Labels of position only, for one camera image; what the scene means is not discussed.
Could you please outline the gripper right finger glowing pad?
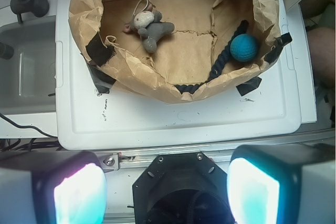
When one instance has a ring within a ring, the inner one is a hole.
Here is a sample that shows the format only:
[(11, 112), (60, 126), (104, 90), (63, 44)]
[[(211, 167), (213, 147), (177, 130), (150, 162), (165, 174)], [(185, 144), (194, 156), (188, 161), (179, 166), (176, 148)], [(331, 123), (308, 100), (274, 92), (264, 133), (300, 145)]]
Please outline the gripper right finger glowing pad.
[(241, 145), (227, 194), (236, 223), (335, 223), (335, 146)]

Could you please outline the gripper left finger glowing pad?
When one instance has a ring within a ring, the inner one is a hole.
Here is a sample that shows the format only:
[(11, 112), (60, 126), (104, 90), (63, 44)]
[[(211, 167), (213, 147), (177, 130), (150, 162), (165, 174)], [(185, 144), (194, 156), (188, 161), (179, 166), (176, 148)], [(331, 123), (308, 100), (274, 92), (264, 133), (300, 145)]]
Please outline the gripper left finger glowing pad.
[(93, 152), (1, 153), (1, 223), (102, 223), (106, 205)]

